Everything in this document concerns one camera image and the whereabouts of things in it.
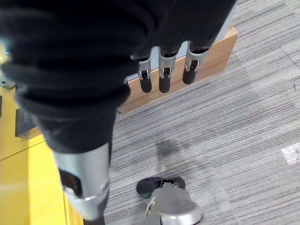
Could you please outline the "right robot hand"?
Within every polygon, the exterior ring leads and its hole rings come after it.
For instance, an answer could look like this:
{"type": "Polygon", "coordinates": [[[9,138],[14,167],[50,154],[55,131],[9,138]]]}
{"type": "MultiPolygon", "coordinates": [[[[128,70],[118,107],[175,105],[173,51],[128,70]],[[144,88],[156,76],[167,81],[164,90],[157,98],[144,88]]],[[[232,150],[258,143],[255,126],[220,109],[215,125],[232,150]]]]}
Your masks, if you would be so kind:
{"type": "Polygon", "coordinates": [[[167,92],[176,55],[188,42],[190,84],[235,0],[3,0],[1,66],[15,99],[52,149],[64,192],[86,220],[103,217],[117,108],[138,74],[150,91],[150,53],[159,49],[167,92]]]}

